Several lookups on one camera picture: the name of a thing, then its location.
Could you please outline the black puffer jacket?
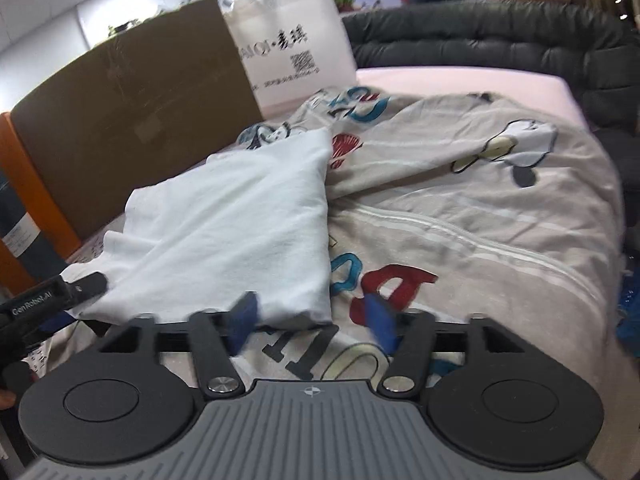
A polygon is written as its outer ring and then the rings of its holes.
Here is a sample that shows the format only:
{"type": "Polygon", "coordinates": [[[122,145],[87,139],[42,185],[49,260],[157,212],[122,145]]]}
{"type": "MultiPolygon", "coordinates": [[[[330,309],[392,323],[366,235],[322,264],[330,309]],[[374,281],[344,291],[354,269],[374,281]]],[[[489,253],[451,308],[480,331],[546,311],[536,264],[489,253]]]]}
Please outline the black puffer jacket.
{"type": "Polygon", "coordinates": [[[346,14],[360,68],[504,68],[563,79],[622,176],[639,186],[639,35],[612,15],[553,2],[413,4],[346,14]]]}

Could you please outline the white shopping bag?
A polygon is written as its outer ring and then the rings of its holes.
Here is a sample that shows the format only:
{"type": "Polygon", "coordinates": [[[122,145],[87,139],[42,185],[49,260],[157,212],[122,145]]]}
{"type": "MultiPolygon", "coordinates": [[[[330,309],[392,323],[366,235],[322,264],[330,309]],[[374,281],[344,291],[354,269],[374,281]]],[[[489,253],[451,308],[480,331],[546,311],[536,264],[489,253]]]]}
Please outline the white shopping bag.
{"type": "Polygon", "coordinates": [[[264,116],[357,82],[334,0],[236,0],[224,19],[264,116]]]}

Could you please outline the orange cardboard box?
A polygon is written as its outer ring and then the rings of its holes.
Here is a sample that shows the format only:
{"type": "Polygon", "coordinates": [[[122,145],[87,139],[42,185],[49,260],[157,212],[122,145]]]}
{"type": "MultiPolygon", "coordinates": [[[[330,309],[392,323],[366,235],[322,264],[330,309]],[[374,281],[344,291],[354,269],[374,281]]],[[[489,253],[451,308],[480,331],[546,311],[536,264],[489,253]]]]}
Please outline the orange cardboard box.
{"type": "MultiPolygon", "coordinates": [[[[40,179],[15,132],[9,113],[1,114],[1,170],[56,252],[63,259],[73,255],[81,245],[80,238],[40,179]]],[[[35,284],[24,266],[1,244],[1,285],[17,295],[35,284]]]]}

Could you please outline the brown cardboard box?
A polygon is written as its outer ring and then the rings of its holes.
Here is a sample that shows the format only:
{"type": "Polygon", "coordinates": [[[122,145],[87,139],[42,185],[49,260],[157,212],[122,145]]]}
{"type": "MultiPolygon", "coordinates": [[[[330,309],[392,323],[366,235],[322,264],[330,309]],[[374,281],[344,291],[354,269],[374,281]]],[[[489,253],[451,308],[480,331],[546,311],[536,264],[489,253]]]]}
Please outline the brown cardboard box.
{"type": "Polygon", "coordinates": [[[218,1],[198,0],[76,58],[10,117],[86,238],[122,213],[133,190],[194,167],[262,113],[218,1]]]}

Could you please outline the white black trim t-shirt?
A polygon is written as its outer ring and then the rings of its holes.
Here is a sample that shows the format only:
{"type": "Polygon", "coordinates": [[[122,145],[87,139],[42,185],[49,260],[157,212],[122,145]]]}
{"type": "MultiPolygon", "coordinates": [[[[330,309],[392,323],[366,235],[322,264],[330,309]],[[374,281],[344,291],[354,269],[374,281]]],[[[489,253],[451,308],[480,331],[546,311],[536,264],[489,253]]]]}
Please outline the white black trim t-shirt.
{"type": "Polygon", "coordinates": [[[286,330],[331,319],[325,128],[257,150],[236,148],[128,198],[121,231],[94,259],[63,273],[106,276],[106,292],[70,313],[119,325],[142,314],[162,323],[227,311],[246,292],[258,320],[286,330]]]}

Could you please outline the dark blue vacuum bottle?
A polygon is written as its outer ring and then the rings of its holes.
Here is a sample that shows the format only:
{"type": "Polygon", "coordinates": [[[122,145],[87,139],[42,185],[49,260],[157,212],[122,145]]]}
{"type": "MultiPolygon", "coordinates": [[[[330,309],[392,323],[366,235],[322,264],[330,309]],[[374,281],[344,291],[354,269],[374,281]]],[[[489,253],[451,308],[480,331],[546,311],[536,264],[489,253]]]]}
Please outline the dark blue vacuum bottle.
{"type": "Polygon", "coordinates": [[[57,276],[66,266],[1,174],[1,285],[17,296],[57,276]]]}

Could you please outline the printed grey bed sheet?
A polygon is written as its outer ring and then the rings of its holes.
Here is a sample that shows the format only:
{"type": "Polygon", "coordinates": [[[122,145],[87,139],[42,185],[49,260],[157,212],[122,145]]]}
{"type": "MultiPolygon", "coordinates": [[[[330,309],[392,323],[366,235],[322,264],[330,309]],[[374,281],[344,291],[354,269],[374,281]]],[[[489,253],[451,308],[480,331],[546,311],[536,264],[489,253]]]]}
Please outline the printed grey bed sheet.
{"type": "Polygon", "coordinates": [[[189,318],[111,325],[24,396],[29,479],[593,479],[600,356],[620,286],[620,180],[594,135],[491,93],[324,90],[257,150],[325,128],[329,323],[259,322],[242,396],[205,399],[189,318]],[[419,399],[365,294],[436,318],[419,399]]]}

